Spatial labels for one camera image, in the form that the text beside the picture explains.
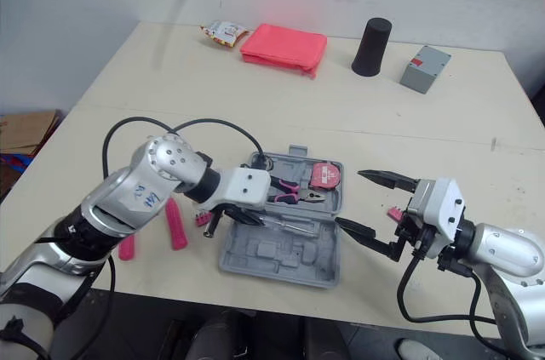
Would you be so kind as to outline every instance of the floor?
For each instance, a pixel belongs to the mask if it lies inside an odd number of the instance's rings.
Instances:
[[[78,311],[63,324],[55,334],[52,347],[54,360],[65,360],[82,345],[95,330],[106,302],[106,292],[91,290]],[[184,348],[207,318],[216,316],[225,307],[200,305],[174,300],[163,300],[116,294],[112,316],[99,339],[82,357],[85,360],[166,360],[183,358]],[[277,343],[294,344],[297,341],[299,318],[275,313],[248,312],[258,316],[269,337]],[[182,324],[181,341],[177,353],[165,351],[165,336],[172,334],[173,327]],[[395,343],[401,338],[418,340],[434,349],[444,360],[503,360],[491,353],[477,340],[469,336],[418,332],[376,326],[337,323],[352,359],[398,360]]]

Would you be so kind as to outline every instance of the cardboard box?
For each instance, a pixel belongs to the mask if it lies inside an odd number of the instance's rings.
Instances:
[[[53,133],[60,118],[57,111],[38,111],[0,117],[0,153],[37,153]]]

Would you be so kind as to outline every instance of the pink pouch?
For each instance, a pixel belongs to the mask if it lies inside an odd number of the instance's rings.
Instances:
[[[246,62],[299,69],[314,78],[326,44],[322,34],[261,24],[240,52]]]

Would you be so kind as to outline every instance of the gray tool case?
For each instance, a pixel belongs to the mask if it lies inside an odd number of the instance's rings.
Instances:
[[[341,209],[344,171],[341,163],[308,158],[307,148],[290,146],[290,154],[266,153],[273,161],[271,175],[308,188],[315,163],[334,164],[341,182],[321,203],[269,203],[261,215],[264,226],[233,222],[220,257],[220,268],[256,277],[269,277],[318,288],[339,282],[340,261],[335,215]],[[269,196],[282,192],[274,187]]]

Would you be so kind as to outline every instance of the black cable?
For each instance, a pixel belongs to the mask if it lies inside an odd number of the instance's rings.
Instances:
[[[488,340],[486,340],[481,335],[481,333],[479,333],[479,331],[477,330],[477,325],[475,324],[475,320],[477,320],[477,317],[475,316],[475,311],[477,310],[477,303],[479,302],[481,285],[480,285],[480,279],[475,273],[472,273],[471,278],[475,281],[475,292],[473,293],[473,298],[471,299],[471,306],[469,307],[469,327],[471,328],[471,331],[473,332],[475,339],[477,339],[482,345],[488,347],[489,349],[507,358],[511,358],[513,360],[523,360],[522,357],[509,353],[508,351],[502,349],[501,347],[493,345]]]
[[[261,145],[259,142],[255,139],[254,136],[252,136],[250,133],[248,133],[246,130],[242,129],[241,127],[237,126],[234,123],[228,122],[227,120],[222,119],[213,119],[213,118],[202,118],[202,119],[194,119],[190,120],[189,122],[185,122],[182,124],[179,124],[174,128],[175,132],[178,132],[179,130],[182,130],[183,128],[186,128],[188,126],[192,126],[193,124],[200,124],[200,123],[217,123],[217,124],[223,124],[224,126],[227,126],[231,129],[237,130],[239,133],[246,136],[257,148],[257,152],[260,154],[261,157],[265,157],[263,154],[263,149],[261,148]]]
[[[37,354],[38,360],[51,360],[51,356],[35,340],[23,333],[24,323],[22,319],[13,318],[8,321],[4,329],[0,330],[0,340],[17,343]]]
[[[87,349],[91,347],[93,343],[95,343],[95,340],[97,337],[99,337],[100,333],[106,326],[106,322],[108,321],[108,318],[110,317],[110,313],[112,313],[112,303],[113,303],[113,295],[114,290],[116,288],[116,266],[113,261],[112,256],[108,256],[108,264],[110,265],[110,290],[108,291],[108,300],[106,302],[106,309],[104,310],[104,313],[102,315],[102,319],[99,322],[99,325],[97,326],[95,332],[93,335],[87,340],[87,343],[85,343],[77,352],[71,357],[71,360],[78,360],[82,354],[84,354]]]
[[[481,316],[471,317],[469,315],[441,315],[441,316],[427,316],[427,317],[412,317],[407,312],[407,308],[405,307],[404,292],[405,292],[407,283],[409,282],[409,279],[412,273],[415,271],[416,266],[418,265],[420,260],[421,258],[419,256],[414,256],[412,260],[410,261],[409,265],[407,266],[407,269],[405,269],[403,277],[401,277],[401,281],[399,281],[398,293],[397,293],[398,306],[399,306],[399,309],[401,310],[401,314],[403,315],[405,319],[413,323],[430,323],[430,322],[444,322],[444,321],[450,321],[450,320],[473,319],[474,321],[477,321],[477,322],[496,324],[496,320],[490,319],[489,317],[481,317]]]
[[[102,176],[104,179],[108,176],[108,146],[110,145],[110,140],[112,139],[113,134],[116,133],[116,130],[118,130],[124,124],[131,123],[131,122],[148,122],[165,129],[169,133],[176,132],[176,130],[172,129],[168,124],[159,122],[158,120],[153,119],[151,117],[133,116],[133,117],[127,117],[126,119],[120,120],[119,122],[117,122],[116,124],[112,126],[112,128],[110,129],[110,131],[104,138],[104,144],[102,145]]]

